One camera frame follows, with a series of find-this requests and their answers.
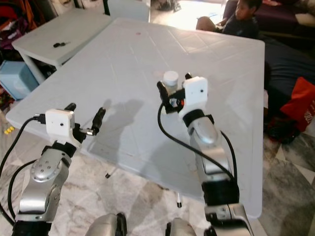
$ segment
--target marble floor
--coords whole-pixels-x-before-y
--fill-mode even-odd
[[[18,130],[5,135],[10,124],[0,113],[0,160]],[[0,180],[0,201],[7,209],[10,176],[24,163],[39,157],[48,144],[24,132],[12,151]],[[264,137],[263,211],[251,222],[256,236],[315,235],[315,138],[301,134],[290,145],[280,145]],[[176,206],[176,193],[139,176],[117,170],[109,179],[105,173],[113,166],[77,154],[63,186],[60,206],[50,236],[84,235],[89,225],[109,212],[124,212],[128,235],[161,236],[174,217],[188,220],[198,236],[209,226],[201,202],[183,198]],[[12,201],[17,209],[27,170],[16,178]],[[0,235],[9,236],[12,227],[0,216]]]

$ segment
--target black cable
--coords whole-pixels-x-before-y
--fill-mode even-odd
[[[14,213],[14,210],[13,210],[13,206],[12,206],[12,188],[13,188],[13,183],[14,183],[14,180],[15,180],[15,177],[18,175],[18,173],[23,169],[25,168],[26,166],[30,165],[30,164],[33,164],[36,160],[33,160],[33,161],[30,161],[26,164],[24,164],[23,166],[21,166],[20,168],[18,168],[11,180],[10,180],[10,184],[9,184],[9,189],[8,189],[8,207],[9,207],[9,211],[11,213],[11,216],[13,217],[13,219],[15,218],[15,213]]]
[[[236,166],[236,158],[235,158],[235,152],[232,146],[231,141],[228,139],[227,135],[223,133],[223,131],[221,131],[221,134],[223,135],[223,137],[225,138],[228,147],[230,148],[231,151],[231,155],[232,155],[232,160],[233,160],[233,172],[234,172],[234,180],[235,183],[237,184],[237,166]]]
[[[15,146],[16,143],[18,142],[18,140],[19,140],[19,138],[20,138],[20,136],[21,136],[21,134],[22,134],[22,132],[23,132],[25,126],[26,126],[30,121],[32,121],[32,120],[37,120],[37,118],[36,118],[36,117],[32,117],[32,118],[29,118],[27,121],[24,122],[24,124],[22,125],[22,127],[21,127],[21,129],[20,129],[18,135],[17,135],[16,138],[14,139],[14,141],[13,141],[11,147],[10,147],[9,150],[6,152],[4,158],[3,158],[2,162],[1,162],[1,165],[0,165],[0,178],[1,178],[1,174],[2,174],[2,171],[3,171],[3,168],[4,168],[4,165],[5,165],[6,160],[8,159],[8,157],[9,157],[10,153],[12,152],[14,146]],[[0,203],[0,212],[1,212],[1,214],[5,217],[5,219],[10,223],[10,225],[13,226],[13,225],[14,225],[14,220],[12,220],[12,219],[10,218],[10,216],[5,212],[5,210],[3,209],[1,203]]]
[[[214,159],[208,157],[207,155],[205,155],[204,153],[202,153],[201,151],[195,149],[194,147],[184,143],[183,141],[180,141],[178,139],[176,139],[175,137],[171,136],[169,133],[167,133],[163,126],[162,126],[162,123],[161,123],[161,111],[162,111],[162,108],[163,108],[163,103],[160,105],[159,109],[158,109],[158,113],[157,113],[157,123],[158,123],[158,126],[160,128],[160,130],[162,131],[163,134],[165,134],[169,139],[175,141],[176,143],[188,148],[189,150],[197,153],[198,155],[206,158],[208,161],[212,162],[213,164],[217,165],[224,173],[226,173],[230,179],[232,181],[235,181],[235,178],[234,176],[230,173],[230,171],[228,171],[225,167],[223,167],[219,162],[215,161]]]

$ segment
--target sofa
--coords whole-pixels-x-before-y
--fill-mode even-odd
[[[312,15],[315,10],[312,10],[312,14],[310,14],[307,6],[305,6],[308,3],[300,2],[297,0],[277,0],[275,3],[281,4],[277,6],[263,3],[255,13],[259,29],[264,34],[269,35],[315,40],[315,16]],[[229,18],[235,12],[236,5],[237,0],[229,0],[226,3],[223,18]]]

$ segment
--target dark shirt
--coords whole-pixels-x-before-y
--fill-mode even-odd
[[[239,21],[236,19],[235,14],[233,14],[226,22],[222,33],[256,39],[258,37],[259,28],[255,17],[246,21]]]

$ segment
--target red bag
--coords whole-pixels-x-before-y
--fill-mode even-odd
[[[280,110],[297,121],[296,127],[303,132],[315,115],[315,86],[303,77],[297,79],[291,100]]]

